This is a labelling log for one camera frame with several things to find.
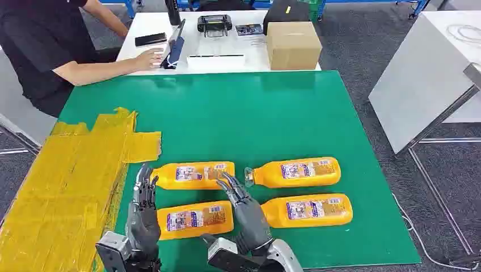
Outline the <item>person's right hand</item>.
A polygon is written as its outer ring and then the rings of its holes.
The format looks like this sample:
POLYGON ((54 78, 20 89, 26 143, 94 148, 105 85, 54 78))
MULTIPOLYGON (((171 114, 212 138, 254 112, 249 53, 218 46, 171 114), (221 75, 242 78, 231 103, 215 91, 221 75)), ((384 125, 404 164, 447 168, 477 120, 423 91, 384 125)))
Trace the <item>person's right hand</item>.
POLYGON ((160 68, 163 60, 162 48, 152 48, 142 52, 135 58, 136 71, 145 71, 160 68))

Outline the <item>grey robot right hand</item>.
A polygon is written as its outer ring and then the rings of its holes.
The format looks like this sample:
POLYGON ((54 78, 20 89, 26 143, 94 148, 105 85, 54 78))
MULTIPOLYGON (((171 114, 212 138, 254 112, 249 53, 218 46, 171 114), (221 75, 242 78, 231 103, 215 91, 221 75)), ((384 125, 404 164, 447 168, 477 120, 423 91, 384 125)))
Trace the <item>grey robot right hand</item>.
POLYGON ((222 172, 222 178, 216 183, 225 191, 233 208, 241 230, 235 242, 241 254, 258 254, 263 248, 268 248, 273 241, 270 226, 261 209, 245 187, 236 177, 222 172))

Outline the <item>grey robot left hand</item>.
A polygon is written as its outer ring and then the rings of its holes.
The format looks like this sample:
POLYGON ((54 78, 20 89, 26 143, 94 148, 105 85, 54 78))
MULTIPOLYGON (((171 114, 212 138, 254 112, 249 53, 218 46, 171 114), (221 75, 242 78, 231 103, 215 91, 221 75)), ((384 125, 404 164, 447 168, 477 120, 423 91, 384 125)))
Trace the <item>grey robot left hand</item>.
POLYGON ((129 204, 125 233, 132 247, 133 256, 138 259, 156 260, 160 227, 155 205, 157 177, 151 180, 153 169, 144 163, 136 175, 133 197, 129 204))

